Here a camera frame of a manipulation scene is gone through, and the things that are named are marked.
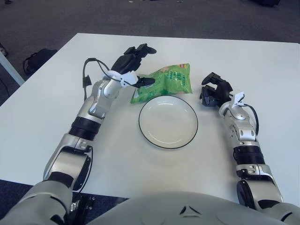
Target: plate rim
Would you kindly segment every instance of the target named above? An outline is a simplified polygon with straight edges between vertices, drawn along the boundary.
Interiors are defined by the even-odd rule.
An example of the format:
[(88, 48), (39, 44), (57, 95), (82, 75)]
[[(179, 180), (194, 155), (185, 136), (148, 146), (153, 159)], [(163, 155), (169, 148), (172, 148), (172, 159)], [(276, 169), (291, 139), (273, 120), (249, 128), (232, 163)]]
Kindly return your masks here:
[[(141, 112), (142, 112), (143, 108), (144, 108), (150, 101), (152, 101), (153, 99), (159, 98), (159, 97), (166, 97), (166, 96), (173, 97), (173, 98), (178, 98), (178, 99), (180, 99), (181, 101), (185, 102), (185, 103), (193, 110), (193, 112), (194, 112), (194, 114), (195, 114), (195, 117), (196, 117), (196, 121), (197, 121), (197, 128), (196, 128), (195, 134), (194, 134), (194, 136), (191, 138), (191, 140), (190, 140), (189, 142), (187, 142), (186, 144), (181, 145), (181, 146), (179, 146), (179, 147), (175, 147), (175, 148), (162, 147), (162, 146), (159, 146), (159, 145), (153, 143), (152, 141), (150, 141), (150, 140), (144, 135), (144, 133), (143, 133), (143, 131), (142, 131), (142, 129), (141, 129), (141, 124), (140, 124)], [(198, 122), (198, 117), (197, 117), (197, 114), (196, 114), (195, 110), (192, 108), (192, 106), (191, 106), (189, 103), (187, 103), (185, 100), (183, 100), (183, 99), (181, 99), (180, 97), (177, 97), (177, 96), (172, 96), (172, 95), (161, 95), (161, 96), (154, 97), (154, 98), (148, 100), (148, 102), (146, 102), (146, 103), (143, 105), (143, 107), (141, 108), (140, 113), (139, 113), (139, 128), (140, 128), (140, 131), (141, 131), (142, 135), (147, 139), (148, 142), (150, 142), (151, 144), (154, 144), (154, 145), (157, 146), (157, 147), (163, 148), (163, 149), (178, 149), (178, 148), (182, 148), (182, 147), (186, 146), (187, 144), (189, 144), (189, 143), (195, 138), (195, 136), (196, 136), (196, 134), (197, 134), (197, 132), (198, 132), (198, 127), (199, 127), (199, 122)]]

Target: plastic bag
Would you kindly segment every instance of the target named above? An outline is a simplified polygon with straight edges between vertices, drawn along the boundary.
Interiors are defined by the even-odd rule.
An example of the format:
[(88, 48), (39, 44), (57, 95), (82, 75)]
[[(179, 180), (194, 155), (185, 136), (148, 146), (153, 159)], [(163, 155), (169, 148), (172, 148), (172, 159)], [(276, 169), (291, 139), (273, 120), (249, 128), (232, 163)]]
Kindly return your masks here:
[(140, 75), (154, 78), (155, 83), (136, 89), (131, 103), (148, 101), (161, 95), (192, 93), (189, 70), (190, 65), (187, 63), (164, 67), (150, 75)]

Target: gray carpet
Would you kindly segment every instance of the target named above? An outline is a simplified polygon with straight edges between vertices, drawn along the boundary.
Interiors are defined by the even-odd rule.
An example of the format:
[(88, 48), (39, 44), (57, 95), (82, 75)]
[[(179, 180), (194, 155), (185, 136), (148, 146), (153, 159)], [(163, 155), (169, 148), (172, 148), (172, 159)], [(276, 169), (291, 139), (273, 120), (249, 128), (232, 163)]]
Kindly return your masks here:
[[(76, 33), (177, 38), (300, 42), (299, 0), (262, 7), (248, 0), (14, 0), (0, 3), (0, 43), (8, 60), (26, 80), (22, 61), (42, 49), (60, 49)], [(9, 93), (18, 85), (0, 66)], [(0, 83), (0, 105), (7, 99)], [(1, 181), (0, 218), (29, 188)], [(101, 198), (112, 206), (110, 199)]]

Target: chip bag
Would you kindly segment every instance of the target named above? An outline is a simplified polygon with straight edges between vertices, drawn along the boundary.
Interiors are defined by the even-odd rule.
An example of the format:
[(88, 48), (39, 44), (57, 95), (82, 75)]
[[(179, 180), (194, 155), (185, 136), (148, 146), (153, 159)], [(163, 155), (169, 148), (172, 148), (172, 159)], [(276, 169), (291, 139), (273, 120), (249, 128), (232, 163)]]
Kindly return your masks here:
[(140, 75), (140, 77), (154, 78), (155, 83), (137, 88), (131, 104), (148, 101), (161, 95), (192, 93), (189, 68), (188, 63), (179, 64), (161, 68), (150, 75)]

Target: black bag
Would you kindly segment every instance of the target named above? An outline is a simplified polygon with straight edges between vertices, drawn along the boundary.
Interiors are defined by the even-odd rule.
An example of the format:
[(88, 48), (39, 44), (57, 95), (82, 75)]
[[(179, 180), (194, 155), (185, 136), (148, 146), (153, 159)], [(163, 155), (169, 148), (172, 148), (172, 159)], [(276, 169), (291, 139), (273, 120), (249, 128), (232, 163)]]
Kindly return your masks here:
[(31, 75), (36, 72), (42, 65), (44, 65), (55, 53), (57, 50), (42, 49), (39, 52), (33, 53), (30, 57), (23, 61), (23, 70), (25, 74)]

